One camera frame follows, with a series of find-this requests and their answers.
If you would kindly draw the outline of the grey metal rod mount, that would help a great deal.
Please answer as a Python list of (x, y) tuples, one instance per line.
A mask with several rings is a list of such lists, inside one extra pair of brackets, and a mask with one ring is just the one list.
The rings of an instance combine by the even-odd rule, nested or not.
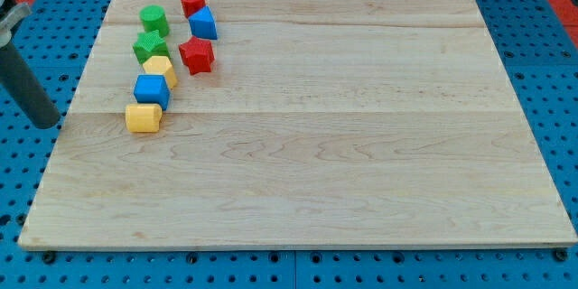
[(27, 16), (32, 14), (32, 8), (26, 2), (16, 0), (1, 0), (1, 46), (5, 47), (11, 40), (13, 30)]

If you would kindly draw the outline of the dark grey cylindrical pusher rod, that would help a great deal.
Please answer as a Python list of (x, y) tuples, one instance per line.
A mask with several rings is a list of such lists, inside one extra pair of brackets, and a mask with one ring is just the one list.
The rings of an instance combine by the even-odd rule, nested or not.
[(1, 83), (35, 127), (59, 122), (60, 111), (12, 42), (1, 47)]

